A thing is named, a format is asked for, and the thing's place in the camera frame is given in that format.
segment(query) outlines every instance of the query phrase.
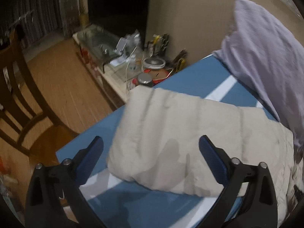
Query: blue tabletop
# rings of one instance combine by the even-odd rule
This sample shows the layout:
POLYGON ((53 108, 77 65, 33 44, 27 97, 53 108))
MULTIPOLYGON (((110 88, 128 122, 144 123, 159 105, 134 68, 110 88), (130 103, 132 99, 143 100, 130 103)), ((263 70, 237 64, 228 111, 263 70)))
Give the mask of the blue tabletop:
MULTIPOLYGON (((237 106, 263 108, 213 56, 192 64, 157 87, 237 106)), ((274 120, 263 109, 268 118, 274 120)), ((86 148, 98 135, 104 141, 104 152, 91 177, 80 190, 108 228, 194 227, 216 198, 151 191, 134 182, 121 181, 108 172, 106 157, 123 112, 124 107, 119 108, 57 151, 59 162, 65 158, 73 158, 78 150, 86 148)), ((237 199, 230 216, 240 203, 240 199, 237 199)))

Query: metal screw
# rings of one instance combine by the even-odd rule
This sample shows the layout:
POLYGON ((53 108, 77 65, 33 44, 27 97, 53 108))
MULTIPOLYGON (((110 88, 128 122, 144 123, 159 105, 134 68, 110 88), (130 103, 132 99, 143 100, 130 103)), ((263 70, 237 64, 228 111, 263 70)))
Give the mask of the metal screw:
POLYGON ((231 159, 231 162, 232 162, 233 164, 236 164, 236 165, 238 165, 238 164, 241 163, 241 161, 240 161, 238 158, 232 158, 232 159, 231 159))
POLYGON ((63 165, 70 165, 72 163, 72 160, 71 159, 65 159, 63 161, 63 165))
POLYGON ((266 164, 265 162, 261 162, 261 163, 260 163, 260 166, 261 166, 262 168, 264 168, 264 169, 267 168, 267 164, 266 164))
POLYGON ((42 163, 39 163, 39 164, 36 165, 37 170, 41 169, 42 167, 43 167, 42 163))

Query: purple cloth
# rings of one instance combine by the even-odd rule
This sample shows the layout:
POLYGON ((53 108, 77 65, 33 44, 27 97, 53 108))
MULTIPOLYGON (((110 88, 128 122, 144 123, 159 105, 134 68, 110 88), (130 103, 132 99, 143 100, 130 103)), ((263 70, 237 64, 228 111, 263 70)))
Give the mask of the purple cloth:
POLYGON ((213 52, 232 74, 255 90, 277 119, 304 145, 304 48, 262 6, 236 0, 232 32, 213 52))

